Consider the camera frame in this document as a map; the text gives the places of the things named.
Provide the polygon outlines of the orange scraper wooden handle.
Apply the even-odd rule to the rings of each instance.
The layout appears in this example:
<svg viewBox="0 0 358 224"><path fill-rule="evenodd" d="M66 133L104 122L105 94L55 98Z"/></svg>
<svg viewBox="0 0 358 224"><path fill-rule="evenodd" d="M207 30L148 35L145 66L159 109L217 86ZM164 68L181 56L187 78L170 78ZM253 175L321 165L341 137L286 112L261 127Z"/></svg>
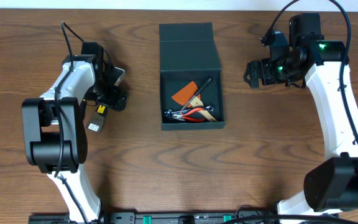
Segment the orange scraper wooden handle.
<svg viewBox="0 0 358 224"><path fill-rule="evenodd" d="M197 84L194 81L191 81L189 84L187 84L181 90L176 92L172 96L172 100L174 102L178 103L182 107L183 104L188 100L188 98L197 90L197 88L199 88L197 86ZM201 107L201 106L205 106L205 105L201 101L201 94L200 94L185 109L196 108L196 107ZM194 118L204 118L203 122L205 122L205 121L216 122L217 119L211 114L211 112L212 111L200 111L200 112L197 112L197 113L193 114L192 117L194 117ZM166 117L169 118L169 119L175 120L171 116L166 116Z"/></svg>

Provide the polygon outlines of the small steel hammer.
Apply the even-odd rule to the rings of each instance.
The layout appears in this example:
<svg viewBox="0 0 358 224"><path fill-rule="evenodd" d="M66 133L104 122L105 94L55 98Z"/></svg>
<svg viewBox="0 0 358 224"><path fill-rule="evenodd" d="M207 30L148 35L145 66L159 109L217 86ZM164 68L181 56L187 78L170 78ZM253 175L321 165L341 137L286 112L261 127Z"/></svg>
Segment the small steel hammer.
<svg viewBox="0 0 358 224"><path fill-rule="evenodd" d="M181 110L184 110L185 108L188 107L188 105L191 104L191 102L196 98L198 97L198 95L201 94L201 92L211 83L212 81L212 78L211 77L208 77L206 79L206 81L199 87L197 88L197 90L188 98L188 100L183 104Z"/></svg>

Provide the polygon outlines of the silver ratchet wrench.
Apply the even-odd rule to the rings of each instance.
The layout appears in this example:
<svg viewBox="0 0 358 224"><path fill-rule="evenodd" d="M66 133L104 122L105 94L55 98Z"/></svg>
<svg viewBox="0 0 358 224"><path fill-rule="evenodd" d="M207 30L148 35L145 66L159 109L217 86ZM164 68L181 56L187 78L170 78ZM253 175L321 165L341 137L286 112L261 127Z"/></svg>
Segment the silver ratchet wrench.
<svg viewBox="0 0 358 224"><path fill-rule="evenodd" d="M180 111L173 111L172 109L169 109L168 111L164 112L164 115L165 116L173 116L175 114L179 114L179 115L187 116L187 115L191 115L198 111L212 111L212 110L214 110L214 108L212 106L201 106L201 107L190 108L190 109L185 109L185 110L180 110Z"/></svg>

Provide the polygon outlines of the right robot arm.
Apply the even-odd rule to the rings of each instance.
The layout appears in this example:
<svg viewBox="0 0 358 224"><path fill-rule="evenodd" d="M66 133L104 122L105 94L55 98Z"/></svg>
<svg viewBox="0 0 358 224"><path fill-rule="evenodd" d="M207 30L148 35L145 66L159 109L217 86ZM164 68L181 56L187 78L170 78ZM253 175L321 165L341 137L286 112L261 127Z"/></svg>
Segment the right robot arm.
<svg viewBox="0 0 358 224"><path fill-rule="evenodd" d="M244 80L260 84L301 80L318 111L325 162L307 173L303 190L277 203L280 215L322 215L358 209L358 107L349 59L338 40L272 44L270 57L247 64Z"/></svg>

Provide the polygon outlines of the metal putty knife wooden handle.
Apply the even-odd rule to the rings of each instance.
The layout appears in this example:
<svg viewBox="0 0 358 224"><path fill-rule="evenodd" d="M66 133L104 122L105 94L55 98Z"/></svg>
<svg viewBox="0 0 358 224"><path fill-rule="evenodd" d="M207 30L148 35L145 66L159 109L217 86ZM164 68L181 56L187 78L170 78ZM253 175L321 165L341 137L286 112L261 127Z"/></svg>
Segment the metal putty knife wooden handle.
<svg viewBox="0 0 358 224"><path fill-rule="evenodd" d="M109 79L112 83L112 87L108 98L96 103L95 112L86 124L86 129L100 133L108 110L122 111L125 109L127 95L119 89L119 84L123 81L125 75L125 70L117 67L114 68Z"/></svg>

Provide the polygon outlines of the dark green box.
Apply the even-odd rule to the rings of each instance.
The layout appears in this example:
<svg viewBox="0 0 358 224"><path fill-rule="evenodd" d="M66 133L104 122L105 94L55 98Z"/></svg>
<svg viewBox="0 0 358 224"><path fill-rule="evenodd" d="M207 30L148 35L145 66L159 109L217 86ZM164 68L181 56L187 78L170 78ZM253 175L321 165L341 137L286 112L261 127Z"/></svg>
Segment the dark green box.
<svg viewBox="0 0 358 224"><path fill-rule="evenodd" d="M160 24L160 106L164 113L181 106L172 96L194 81L200 87L208 77L211 83L201 92L205 106L213 106L216 122L175 121L162 115L162 130L222 129L224 108L221 65L214 43L212 23Z"/></svg>

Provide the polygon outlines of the red handled pliers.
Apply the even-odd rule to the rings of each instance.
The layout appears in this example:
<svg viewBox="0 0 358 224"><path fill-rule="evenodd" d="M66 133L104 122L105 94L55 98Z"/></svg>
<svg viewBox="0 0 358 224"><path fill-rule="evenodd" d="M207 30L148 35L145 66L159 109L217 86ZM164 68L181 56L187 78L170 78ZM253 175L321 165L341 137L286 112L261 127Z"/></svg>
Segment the red handled pliers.
<svg viewBox="0 0 358 224"><path fill-rule="evenodd" d="M196 107L181 111L174 111L172 113L172 118L178 121L190 121L193 123L201 123L204 121L204 118L194 118L192 117L193 114L204 111L204 107Z"/></svg>

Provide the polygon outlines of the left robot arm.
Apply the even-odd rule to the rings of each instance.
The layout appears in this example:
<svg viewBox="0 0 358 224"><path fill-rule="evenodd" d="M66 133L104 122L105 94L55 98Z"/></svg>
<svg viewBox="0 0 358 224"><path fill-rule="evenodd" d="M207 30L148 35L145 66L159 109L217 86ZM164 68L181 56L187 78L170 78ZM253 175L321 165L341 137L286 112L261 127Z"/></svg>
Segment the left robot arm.
<svg viewBox="0 0 358 224"><path fill-rule="evenodd" d="M102 201L85 170L88 154L83 124L88 101L122 111L127 96L119 89L125 71L107 53L69 55L52 87L22 103L25 155L58 187L65 215L31 215L29 223L109 223Z"/></svg>

